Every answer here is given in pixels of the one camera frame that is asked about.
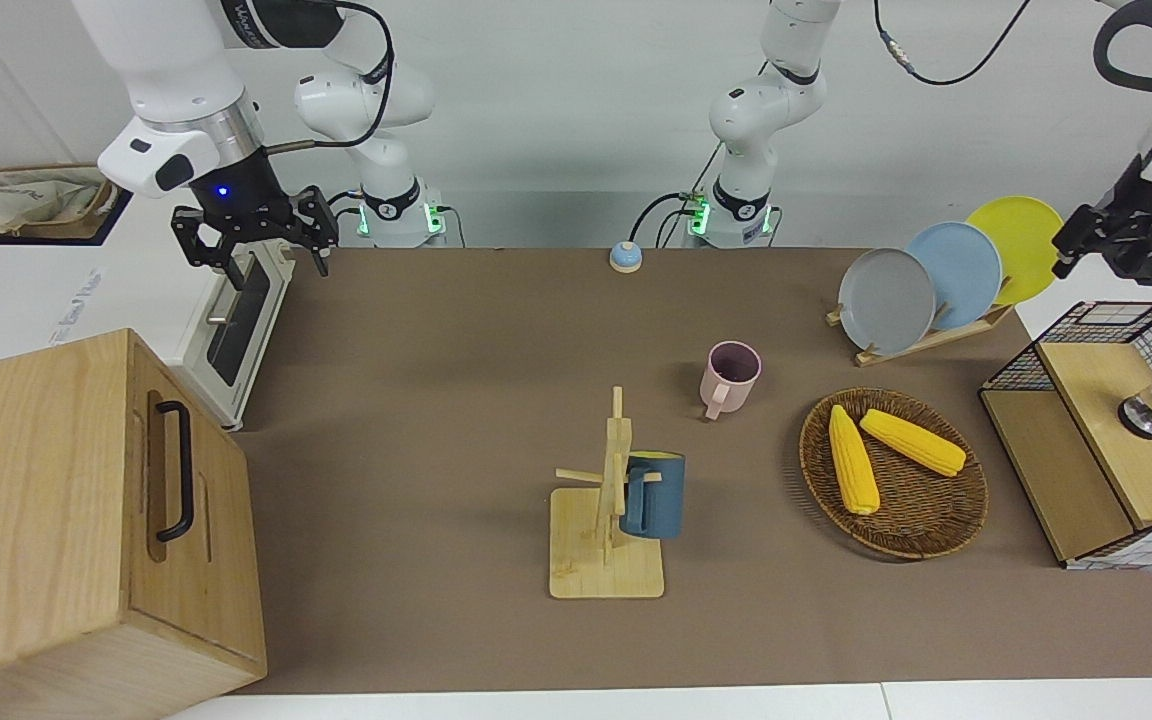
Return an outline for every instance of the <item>oven door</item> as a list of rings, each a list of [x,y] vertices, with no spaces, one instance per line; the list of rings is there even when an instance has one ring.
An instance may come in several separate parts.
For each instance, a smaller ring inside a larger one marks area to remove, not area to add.
[[[234,260],[243,275],[243,290],[234,290],[220,278],[215,300],[189,343],[187,361],[191,384],[227,429],[242,425],[247,395],[291,278],[291,260],[273,243],[242,247]]]

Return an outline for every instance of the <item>wooden box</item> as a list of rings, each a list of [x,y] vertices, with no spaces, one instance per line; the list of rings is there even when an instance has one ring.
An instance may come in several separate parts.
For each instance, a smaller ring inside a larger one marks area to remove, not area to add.
[[[264,675],[242,450],[130,331],[0,359],[0,717],[164,717]]]
[[[1152,566],[1152,441],[1123,427],[1117,406],[1152,384],[1129,343],[1039,343],[1052,389],[984,389],[980,397],[1056,560],[1097,560],[1135,546]]]

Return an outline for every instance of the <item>blue mug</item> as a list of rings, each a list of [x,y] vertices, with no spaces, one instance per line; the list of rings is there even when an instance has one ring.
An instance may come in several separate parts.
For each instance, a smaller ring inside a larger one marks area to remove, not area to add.
[[[660,473],[660,479],[649,480],[649,473]],[[639,538],[679,537],[684,473],[684,456],[675,452],[630,450],[621,532]]]

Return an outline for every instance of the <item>brown tablecloth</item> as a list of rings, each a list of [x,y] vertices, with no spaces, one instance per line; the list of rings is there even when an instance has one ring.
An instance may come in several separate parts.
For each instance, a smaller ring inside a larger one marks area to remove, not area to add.
[[[1152,675],[1152,573],[1053,560],[975,392],[1011,318],[857,369],[823,321],[854,250],[342,251],[303,268],[238,445],[251,465],[270,677],[243,692],[499,691]],[[705,353],[763,379],[700,419]],[[666,596],[547,592],[556,467],[599,470],[611,387],[637,448],[687,455]],[[990,515],[947,558],[888,562],[797,475],[818,397],[900,389],[975,447]]]

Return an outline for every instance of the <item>plate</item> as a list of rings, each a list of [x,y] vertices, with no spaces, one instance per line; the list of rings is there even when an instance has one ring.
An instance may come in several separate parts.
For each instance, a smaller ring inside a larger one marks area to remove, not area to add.
[[[969,223],[937,223],[916,234],[905,251],[935,286],[932,328],[952,331],[986,314],[1002,283],[1002,259],[987,234]],[[947,305],[940,311],[941,305]]]
[[[873,407],[932,430],[963,448],[967,463],[955,477],[943,478],[862,430],[878,482],[879,506],[872,515],[851,515],[838,492],[829,450],[829,410],[835,404],[843,406],[855,420]],[[850,388],[820,400],[799,433],[799,464],[827,518],[855,541],[886,555],[908,560],[948,555],[978,536],[990,509],[990,490],[972,446],[932,407],[890,389]]]
[[[979,206],[968,215],[968,222],[990,236],[1002,258],[1002,274],[1010,278],[998,293],[998,304],[1030,300],[1055,281],[1052,265],[1056,264],[1056,247],[1052,238],[1064,220],[1046,202],[1020,195],[1000,197]]]
[[[838,288],[842,329],[862,350],[896,355],[932,327],[937,288],[923,264],[904,250],[881,247],[856,259]]]

